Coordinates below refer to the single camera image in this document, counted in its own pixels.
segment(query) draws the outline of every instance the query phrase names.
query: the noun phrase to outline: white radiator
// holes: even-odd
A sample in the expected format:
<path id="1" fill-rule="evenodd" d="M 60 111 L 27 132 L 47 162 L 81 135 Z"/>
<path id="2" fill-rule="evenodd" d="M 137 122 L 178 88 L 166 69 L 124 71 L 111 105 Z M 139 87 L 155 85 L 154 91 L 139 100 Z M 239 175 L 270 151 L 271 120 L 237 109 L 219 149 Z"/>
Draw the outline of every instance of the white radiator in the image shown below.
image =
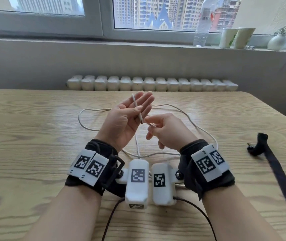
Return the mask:
<path id="1" fill-rule="evenodd" d="M 66 82 L 70 90 L 96 90 L 96 91 L 236 91 L 238 85 L 229 80 L 201 79 L 196 78 L 161 78 L 152 77 L 130 78 L 111 76 L 107 78 L 104 75 L 88 75 L 84 78 L 81 75 L 75 75 Z"/>

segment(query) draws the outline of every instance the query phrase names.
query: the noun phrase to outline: person's right hand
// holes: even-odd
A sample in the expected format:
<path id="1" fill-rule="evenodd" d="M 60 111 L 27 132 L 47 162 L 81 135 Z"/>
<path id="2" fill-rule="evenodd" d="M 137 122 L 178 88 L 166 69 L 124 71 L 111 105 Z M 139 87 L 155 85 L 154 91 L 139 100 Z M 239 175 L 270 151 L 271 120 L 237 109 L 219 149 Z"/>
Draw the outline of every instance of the person's right hand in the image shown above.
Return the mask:
<path id="1" fill-rule="evenodd" d="M 156 127 L 148 127 L 149 132 L 146 135 L 146 139 L 150 140 L 153 136 L 156 136 L 159 139 L 158 145 L 160 149 L 164 149 L 166 146 L 180 151 L 183 146 L 198 139 L 181 119 L 172 113 L 146 117 L 144 122 L 156 125 Z"/>

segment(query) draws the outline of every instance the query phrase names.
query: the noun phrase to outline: wooden table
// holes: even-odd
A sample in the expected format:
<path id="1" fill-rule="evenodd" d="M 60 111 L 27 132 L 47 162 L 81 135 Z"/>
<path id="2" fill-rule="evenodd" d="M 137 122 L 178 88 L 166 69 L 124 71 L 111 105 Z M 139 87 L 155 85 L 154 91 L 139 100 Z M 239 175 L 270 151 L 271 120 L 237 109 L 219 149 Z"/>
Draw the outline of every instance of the wooden table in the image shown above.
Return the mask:
<path id="1" fill-rule="evenodd" d="M 77 115 L 84 108 L 110 108 L 131 92 L 0 90 L 0 240 L 21 238 L 45 211 L 64 185 L 70 163 L 95 132 L 83 129 Z M 218 140 L 236 182 L 254 207 L 286 240 L 286 202 L 266 160 L 250 157 L 247 143 L 258 132 L 269 134 L 269 146 L 286 173 L 286 117 L 244 92 L 155 93 L 154 104 L 170 103 Z M 154 109 L 150 115 L 173 112 L 195 132 L 186 116 L 171 108 Z M 85 112 L 85 125 L 99 128 L 106 113 Z M 141 154 L 158 151 L 157 139 L 145 140 L 147 125 L 138 129 Z M 136 154 L 134 139 L 126 149 Z M 122 159 L 131 160 L 123 153 Z M 153 163 L 178 158 L 157 155 Z M 178 195 L 202 206 L 197 195 Z M 117 197 L 105 192 L 92 240 L 101 240 Z M 119 205 L 106 240 L 214 240 L 205 218 L 186 203 L 131 210 Z"/>

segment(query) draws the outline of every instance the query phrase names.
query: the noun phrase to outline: qr code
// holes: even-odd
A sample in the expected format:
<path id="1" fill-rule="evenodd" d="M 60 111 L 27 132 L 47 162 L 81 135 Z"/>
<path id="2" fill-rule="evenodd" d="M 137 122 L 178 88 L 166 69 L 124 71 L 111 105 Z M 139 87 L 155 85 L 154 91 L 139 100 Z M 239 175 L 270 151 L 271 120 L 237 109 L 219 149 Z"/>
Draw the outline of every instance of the qr code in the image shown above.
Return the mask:
<path id="1" fill-rule="evenodd" d="M 165 174 L 154 174 L 154 187 L 165 187 Z"/>
<path id="2" fill-rule="evenodd" d="M 213 159 L 216 161 L 218 165 L 224 162 L 224 159 L 222 156 L 215 150 L 213 152 L 210 152 L 210 155 L 213 157 Z"/>
<path id="3" fill-rule="evenodd" d="M 131 182 L 145 182 L 145 169 L 132 169 Z"/>
<path id="4" fill-rule="evenodd" d="M 200 167 L 203 174 L 208 173 L 208 172 L 216 169 L 213 162 L 210 160 L 210 158 L 208 156 L 198 160 L 196 163 Z"/>
<path id="5" fill-rule="evenodd" d="M 129 204 L 131 209 L 144 209 L 144 205 Z"/>
<path id="6" fill-rule="evenodd" d="M 87 162 L 90 160 L 91 158 L 88 156 L 83 156 L 81 155 L 81 157 L 77 160 L 77 162 L 75 163 L 74 167 L 79 168 L 79 169 L 84 169 L 84 167 L 86 166 Z"/>
<path id="7" fill-rule="evenodd" d="M 98 177 L 103 168 L 104 168 L 103 164 L 95 160 L 92 160 L 91 163 L 89 164 L 89 167 L 86 169 L 86 172 L 93 175 L 94 177 Z"/>

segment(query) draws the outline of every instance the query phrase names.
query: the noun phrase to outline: black wristband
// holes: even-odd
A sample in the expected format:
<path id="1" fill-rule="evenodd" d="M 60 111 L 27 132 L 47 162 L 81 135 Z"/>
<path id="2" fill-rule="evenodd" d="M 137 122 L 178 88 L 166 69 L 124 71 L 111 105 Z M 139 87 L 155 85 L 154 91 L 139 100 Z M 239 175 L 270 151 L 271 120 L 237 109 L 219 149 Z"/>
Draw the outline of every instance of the black wristband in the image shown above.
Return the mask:
<path id="1" fill-rule="evenodd" d="M 234 176 L 230 170 L 227 170 L 226 172 L 222 173 L 222 176 L 210 182 L 206 181 L 203 174 L 200 172 L 199 168 L 192 160 L 191 155 L 207 145 L 208 143 L 205 140 L 199 139 L 182 147 L 180 150 L 181 157 L 179 163 L 179 171 L 184 176 L 185 187 L 196 192 L 199 196 L 199 199 L 201 199 L 203 194 L 209 190 L 219 187 L 227 187 L 235 184 Z"/>
<path id="2" fill-rule="evenodd" d="M 115 172 L 117 168 L 117 161 L 119 160 L 121 162 L 122 160 L 118 157 L 118 152 L 113 146 L 103 141 L 97 140 L 97 139 L 93 139 L 90 142 L 88 142 L 87 145 L 85 146 L 85 149 L 93 150 L 97 152 L 101 156 L 109 159 L 109 162 L 105 166 L 102 174 L 100 175 L 100 178 L 97 180 L 94 186 L 90 186 L 89 184 L 81 181 L 79 178 L 71 176 L 71 175 L 67 177 L 65 185 L 66 186 L 80 186 L 80 185 L 87 186 L 102 196 L 105 191 L 105 186 L 108 180 L 111 178 L 111 176 L 113 175 L 113 173 Z M 109 186 L 106 188 L 106 190 L 119 197 L 124 197 L 126 185 L 118 184 L 114 179 L 109 184 Z"/>

